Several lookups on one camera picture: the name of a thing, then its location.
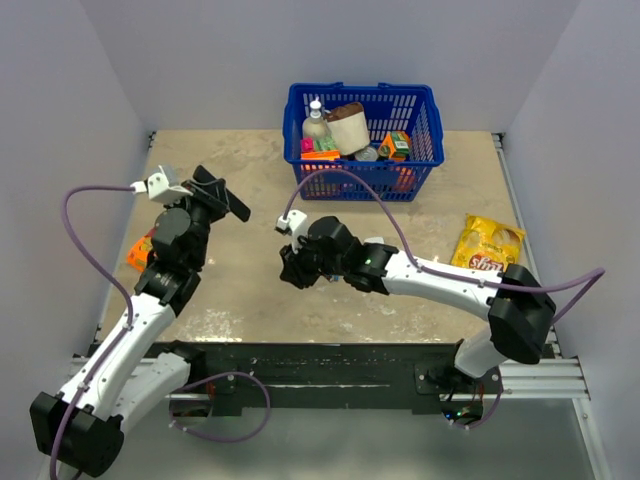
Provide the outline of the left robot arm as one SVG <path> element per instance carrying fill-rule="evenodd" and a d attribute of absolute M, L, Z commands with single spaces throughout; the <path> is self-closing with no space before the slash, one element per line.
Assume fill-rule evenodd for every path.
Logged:
<path fill-rule="evenodd" d="M 147 266 L 108 337 L 56 394 L 40 393 L 29 412 L 38 449 L 49 456 L 52 479 L 98 477 L 120 453 L 125 436 L 165 395 L 200 390 L 207 368 L 184 353 L 164 353 L 142 374 L 134 371 L 179 316 L 200 282 L 212 223 L 249 208 L 222 178 L 202 168 L 184 182 L 162 171 L 125 189 L 163 205 Z"/>

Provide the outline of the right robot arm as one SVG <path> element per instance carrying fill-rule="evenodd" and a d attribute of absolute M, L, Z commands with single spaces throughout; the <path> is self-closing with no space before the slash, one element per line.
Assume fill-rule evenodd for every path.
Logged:
<path fill-rule="evenodd" d="M 542 357 L 556 306 L 521 265 L 482 271 L 427 261 L 380 237 L 361 241 L 335 216 L 311 222 L 292 211 L 277 219 L 275 229 L 291 239 L 280 250 L 280 278 L 299 289 L 321 277 L 340 277 L 363 293 L 422 298 L 485 321 L 486 328 L 463 340 L 445 369 L 456 392 L 469 392 L 507 360 L 535 365 Z"/>

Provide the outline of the black remote control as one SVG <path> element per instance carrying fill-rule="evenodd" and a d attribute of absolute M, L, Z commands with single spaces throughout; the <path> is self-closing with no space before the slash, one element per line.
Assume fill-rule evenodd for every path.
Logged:
<path fill-rule="evenodd" d="M 250 208 L 228 189 L 225 179 L 215 177 L 203 165 L 198 165 L 192 175 L 192 181 L 221 202 L 227 213 L 232 213 L 242 222 L 247 222 L 250 219 Z"/>

